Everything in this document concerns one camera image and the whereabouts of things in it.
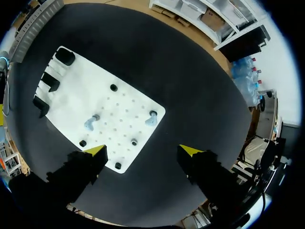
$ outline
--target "black table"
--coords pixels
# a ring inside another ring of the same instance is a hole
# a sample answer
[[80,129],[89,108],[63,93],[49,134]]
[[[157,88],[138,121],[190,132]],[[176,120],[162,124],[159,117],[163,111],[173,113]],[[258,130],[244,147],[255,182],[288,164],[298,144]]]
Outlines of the black table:
[[218,63],[177,30],[146,14],[104,4],[66,5],[42,29],[10,73],[9,131],[30,168],[46,179],[76,147],[32,100],[50,58],[63,45],[165,107],[166,115],[131,167],[105,168],[74,206],[127,226],[178,222],[205,201],[176,161],[179,144],[211,149],[235,162],[251,115]]

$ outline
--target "storage bin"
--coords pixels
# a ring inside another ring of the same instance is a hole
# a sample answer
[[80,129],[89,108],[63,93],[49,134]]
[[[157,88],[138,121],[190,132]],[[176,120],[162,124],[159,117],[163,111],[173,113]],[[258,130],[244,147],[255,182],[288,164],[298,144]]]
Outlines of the storage bin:
[[202,2],[195,0],[182,0],[183,4],[180,12],[192,20],[197,20],[200,15],[204,14],[207,6]]
[[242,13],[229,1],[224,1],[220,7],[220,12],[224,14],[234,25],[246,22]]
[[216,0],[207,0],[209,3],[213,4]]
[[172,7],[172,8],[176,8],[176,6],[178,5],[178,3],[181,1],[181,0],[159,0],[160,3],[164,4],[164,5],[167,5],[169,7]]

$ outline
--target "white pegboard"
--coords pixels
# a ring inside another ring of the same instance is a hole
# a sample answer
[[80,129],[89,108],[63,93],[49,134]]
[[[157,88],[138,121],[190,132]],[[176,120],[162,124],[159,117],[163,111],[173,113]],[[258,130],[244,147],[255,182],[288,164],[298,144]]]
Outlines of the white pegboard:
[[[73,53],[75,61],[71,66],[62,64],[54,54],[45,72],[59,80],[60,86],[49,93],[49,86],[40,81],[36,95],[50,106],[47,118],[67,139],[82,151],[106,145],[109,159],[106,166],[124,173],[161,122],[165,109],[118,77]],[[110,89],[112,84],[117,86],[116,92]],[[155,126],[145,124],[151,110],[158,113]],[[84,123],[93,115],[99,115],[100,119],[93,123],[94,130],[88,131]],[[132,139],[137,140],[136,146],[132,145]],[[81,140],[86,141],[85,147],[80,146]],[[120,170],[115,168],[117,162],[122,165]]]

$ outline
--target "cardboard box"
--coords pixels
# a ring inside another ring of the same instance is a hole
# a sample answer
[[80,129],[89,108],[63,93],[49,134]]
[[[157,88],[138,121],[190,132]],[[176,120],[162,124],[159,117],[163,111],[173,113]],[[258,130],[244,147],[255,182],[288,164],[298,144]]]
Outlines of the cardboard box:
[[218,31],[225,24],[225,21],[210,8],[201,17],[201,21],[214,31]]

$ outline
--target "wooden floor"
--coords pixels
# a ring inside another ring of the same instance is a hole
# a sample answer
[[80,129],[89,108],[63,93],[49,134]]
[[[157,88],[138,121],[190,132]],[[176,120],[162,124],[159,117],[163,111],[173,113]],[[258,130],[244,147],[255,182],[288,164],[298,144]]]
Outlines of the wooden floor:
[[96,2],[96,3],[106,3],[115,6],[121,6],[136,11],[146,13],[159,19],[160,21],[172,26],[176,30],[182,32],[184,35],[188,36],[194,42],[199,44],[203,49],[205,49],[218,64],[224,69],[225,72],[230,74],[230,64],[225,56],[220,51],[214,51],[214,43],[208,38],[203,32],[194,26],[185,27],[177,22],[177,20],[171,19],[163,14],[157,13],[148,8],[149,0],[64,0],[65,4],[77,3],[77,2]]

